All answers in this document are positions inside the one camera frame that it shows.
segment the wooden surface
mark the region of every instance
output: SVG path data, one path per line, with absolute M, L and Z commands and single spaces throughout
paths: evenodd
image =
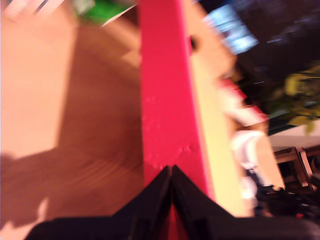
M 17 28 L 14 23 L 1 24 L 6 24 L 8 29 Z M 25 30 L 16 31 L 21 36 L 28 35 Z M 19 50 L 25 44 L 34 44 L 34 58 L 40 64 L 42 58 L 37 57 L 48 45 L 23 43 L 21 39 L 9 41 L 15 36 L 8 30 L 1 49 L 14 49 L 15 44 L 20 44 L 17 46 Z M 7 72 L 7 75 L 2 75 L 2 85 L 15 81 L 20 86 L 19 81 L 27 81 L 30 89 L 33 85 L 35 90 L 38 89 L 38 92 L 29 92 L 34 96 L 25 95 L 25 98 L 9 95 L 14 94 L 12 91 L 1 95 L 2 109 L 9 99 L 16 97 L 25 111 L 25 117 L 22 115 L 17 119 L 2 111 L 2 117 L 7 118 L 2 127 L 7 128 L 8 134 L 16 133 L 13 131 L 15 127 L 20 131 L 12 138 L 1 134 L 1 239 L 23 239 L 39 220 L 38 212 L 44 201 L 46 213 L 41 221 L 66 216 L 102 216 L 113 214 L 143 189 L 139 69 L 122 60 L 122 56 L 131 49 L 97 26 L 80 27 L 75 38 L 74 47 L 68 49 L 74 53 L 66 81 L 60 78 L 61 72 L 57 73 L 56 79 L 38 79 L 33 66 L 29 66 L 30 72 L 24 76 L 13 74 L 13 70 L 10 72 L 9 63 L 1 66 L 1 70 Z M 42 42 L 37 35 L 31 40 Z M 59 52 L 55 55 L 54 51 L 51 57 L 59 60 Z M 17 58 L 27 58 L 24 52 L 12 54 Z M 1 56 L 2 63 L 10 57 Z M 50 63 L 58 60 L 49 57 L 44 60 L 49 65 L 46 75 L 56 76 L 55 71 L 60 70 L 50 68 Z M 61 81 L 65 86 L 65 96 L 60 95 L 62 99 L 59 99 L 50 94 L 50 90 Z M 47 85 L 47 91 L 37 88 L 38 84 Z M 42 108 L 34 103 L 30 103 L 31 108 L 24 105 L 33 97 L 39 98 L 39 104 L 46 109 L 45 116 L 52 116 L 51 111 L 53 115 L 57 114 L 54 117 L 60 122 L 60 127 L 55 133 L 56 145 L 52 150 L 17 158 L 20 154 L 15 154 L 15 151 L 19 152 L 20 145 L 26 149 L 23 143 L 41 150 L 41 141 L 48 139 L 46 131 L 52 127 L 46 119 L 39 119 Z M 48 102 L 61 104 L 60 112 L 50 109 Z M 34 130 L 39 128 L 39 122 L 31 119 L 39 120 L 43 126 L 47 124 L 46 128 Z M 31 129 L 27 128 L 25 121 L 29 121 Z M 3 149 L 9 141 L 15 144 L 10 148 L 12 151 Z

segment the black object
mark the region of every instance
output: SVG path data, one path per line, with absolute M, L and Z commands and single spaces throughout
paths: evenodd
M 190 240 L 315 240 L 319 226 L 293 217 L 236 218 L 213 202 L 177 167 L 172 168 L 173 203 Z
M 165 167 L 136 198 L 110 217 L 59 218 L 35 226 L 26 240 L 155 240 L 171 199 L 190 240 L 313 240 L 319 227 L 293 217 L 235 218 L 175 165 Z
M 170 168 L 113 216 L 57 218 L 36 225 L 25 240 L 156 239 L 171 206 Z

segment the brown floor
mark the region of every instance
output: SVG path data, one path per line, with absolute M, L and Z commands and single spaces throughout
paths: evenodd
M 102 216 L 143 189 L 139 70 L 120 59 L 128 51 L 102 28 L 80 27 L 58 146 L 1 156 L 1 227 L 34 222 L 44 198 L 46 219 Z

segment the leaf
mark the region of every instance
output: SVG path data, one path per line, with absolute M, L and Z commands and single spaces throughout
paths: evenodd
M 284 115 L 281 115 L 279 116 L 279 119 L 282 119 L 282 120 L 289 120 L 289 119 L 292 119 L 294 117 L 298 116 L 295 112 L 289 112 L 287 114 L 284 114 Z
M 293 125 L 293 126 L 300 126 L 303 124 L 308 124 L 309 119 L 307 116 L 296 116 L 294 118 L 292 118 L 288 124 L 289 125 Z
M 314 121 L 310 120 L 308 124 L 305 126 L 305 134 L 309 135 L 315 129 Z
M 304 79 L 302 74 L 291 74 L 285 79 L 284 91 L 287 95 L 293 96 L 299 92 L 299 80 Z
M 313 111 L 310 109 L 304 108 L 304 109 L 298 110 L 296 113 L 298 115 L 311 116 L 313 114 Z
M 320 117 L 320 110 L 314 110 L 314 114 L 315 114 L 317 117 Z

